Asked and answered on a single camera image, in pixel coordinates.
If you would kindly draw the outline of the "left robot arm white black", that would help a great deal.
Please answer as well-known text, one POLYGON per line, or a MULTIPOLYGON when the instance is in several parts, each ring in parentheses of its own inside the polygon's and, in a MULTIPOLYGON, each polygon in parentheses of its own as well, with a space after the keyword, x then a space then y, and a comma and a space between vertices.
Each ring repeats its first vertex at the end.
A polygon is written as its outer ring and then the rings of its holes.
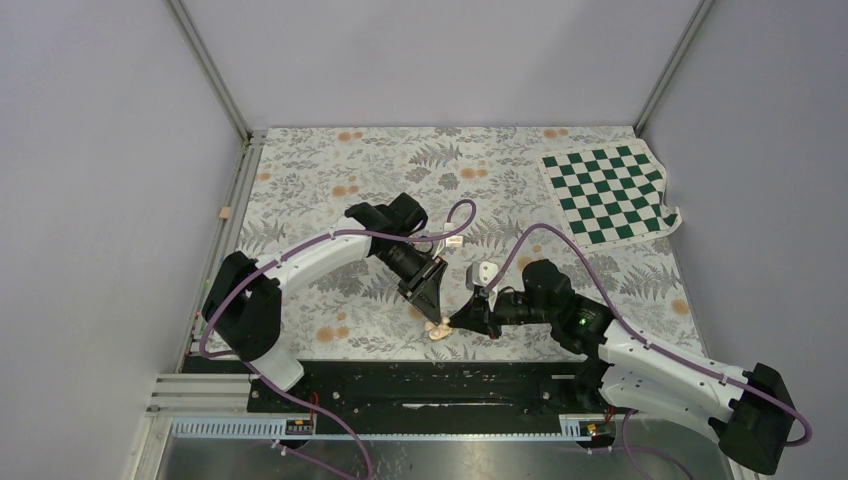
POLYGON ((285 295, 346 264, 376 257, 397 277, 400 297, 439 324, 446 263, 415 247, 414 235, 427 221, 424 208, 402 193, 389 204, 349 207, 329 232, 274 260, 260 262, 241 251, 229 254, 201 308, 208 332, 218 334, 239 360, 271 382, 272 398, 282 408, 301 409, 311 387, 280 338, 285 295))

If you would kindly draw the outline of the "floral patterned table mat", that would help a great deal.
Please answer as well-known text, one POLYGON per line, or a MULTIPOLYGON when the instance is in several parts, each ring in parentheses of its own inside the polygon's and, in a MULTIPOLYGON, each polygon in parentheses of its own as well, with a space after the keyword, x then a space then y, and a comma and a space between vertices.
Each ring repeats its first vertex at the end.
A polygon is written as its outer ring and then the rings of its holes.
MULTIPOLYGON (((634 326, 693 352, 703 349, 670 235, 585 253, 565 233, 537 160, 544 153, 637 139, 628 127, 278 128, 256 167, 238 249, 266 262, 328 232, 353 205, 406 193, 426 210, 426 235, 464 226, 461 248, 443 251, 445 314, 470 297, 467 267, 506 265, 519 287, 529 263, 557 265, 580 294, 610 297, 634 326)), ((546 325, 507 327, 499 339, 457 330, 440 341, 400 297, 379 260, 346 264, 283 303, 281 340, 301 360, 564 361, 546 325)))

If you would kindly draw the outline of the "green white checkered mat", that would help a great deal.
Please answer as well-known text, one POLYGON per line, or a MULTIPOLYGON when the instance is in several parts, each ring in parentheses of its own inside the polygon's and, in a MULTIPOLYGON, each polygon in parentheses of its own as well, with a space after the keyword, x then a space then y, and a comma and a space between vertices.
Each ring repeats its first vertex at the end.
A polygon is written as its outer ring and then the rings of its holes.
POLYGON ((682 224, 666 204, 666 169, 641 139, 544 153, 537 165, 562 228, 585 253, 663 238, 682 224))

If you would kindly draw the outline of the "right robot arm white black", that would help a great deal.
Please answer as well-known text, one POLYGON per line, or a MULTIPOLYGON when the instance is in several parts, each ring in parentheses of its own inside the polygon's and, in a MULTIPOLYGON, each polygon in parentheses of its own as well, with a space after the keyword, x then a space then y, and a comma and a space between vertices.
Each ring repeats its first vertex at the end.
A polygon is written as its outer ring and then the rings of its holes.
POLYGON ((451 327, 497 339, 505 326, 547 324, 563 349, 586 358, 573 386, 583 410, 647 413, 703 435, 748 469, 775 472, 793 424, 792 399, 776 370, 727 365, 625 328, 548 260, 523 269, 520 290, 487 292, 497 272, 490 262, 469 268, 472 296, 450 317, 451 327))

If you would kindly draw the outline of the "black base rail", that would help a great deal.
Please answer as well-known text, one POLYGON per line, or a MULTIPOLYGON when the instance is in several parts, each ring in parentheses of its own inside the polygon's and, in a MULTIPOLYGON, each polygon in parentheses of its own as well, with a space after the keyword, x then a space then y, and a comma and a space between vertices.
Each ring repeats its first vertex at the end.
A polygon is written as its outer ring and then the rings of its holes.
POLYGON ((561 415, 592 422, 625 413, 590 391, 595 369, 582 362, 305 360, 289 401, 263 381, 251 383, 250 413, 303 413, 320 434, 340 434, 336 414, 360 435, 554 434, 561 415))

